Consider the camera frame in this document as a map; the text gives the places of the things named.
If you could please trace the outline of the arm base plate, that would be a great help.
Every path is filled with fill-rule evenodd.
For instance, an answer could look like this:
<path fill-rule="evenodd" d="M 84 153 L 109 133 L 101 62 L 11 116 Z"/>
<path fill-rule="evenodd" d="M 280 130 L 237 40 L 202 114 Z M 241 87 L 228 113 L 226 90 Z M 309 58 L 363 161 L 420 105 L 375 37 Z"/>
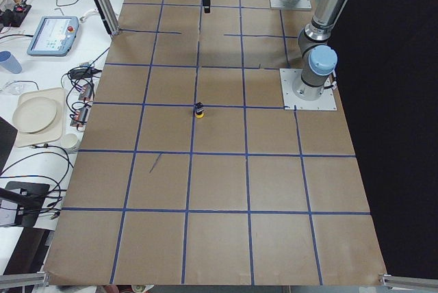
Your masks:
<path fill-rule="evenodd" d="M 299 68 L 281 68 L 281 88 L 285 110 L 336 111 L 334 92 L 327 78 L 320 87 L 304 83 Z"/>
<path fill-rule="evenodd" d="M 270 0 L 270 8 L 274 10 L 309 12 L 312 6 L 310 0 Z"/>

